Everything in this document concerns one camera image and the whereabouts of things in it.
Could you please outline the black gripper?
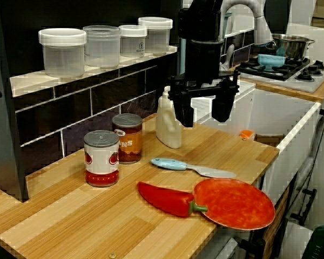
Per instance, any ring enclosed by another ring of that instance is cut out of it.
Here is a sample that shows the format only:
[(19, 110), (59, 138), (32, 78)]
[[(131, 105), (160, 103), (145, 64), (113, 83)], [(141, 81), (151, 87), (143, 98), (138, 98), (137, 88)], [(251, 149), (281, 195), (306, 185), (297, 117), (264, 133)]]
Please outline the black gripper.
[(212, 101), (212, 118), (226, 122), (230, 117), (239, 90), (239, 73), (220, 69), (222, 45), (218, 40), (186, 41), (185, 72), (170, 78), (168, 92), (168, 98), (174, 99), (176, 119), (184, 127), (193, 127), (191, 99), (196, 97), (215, 96)]

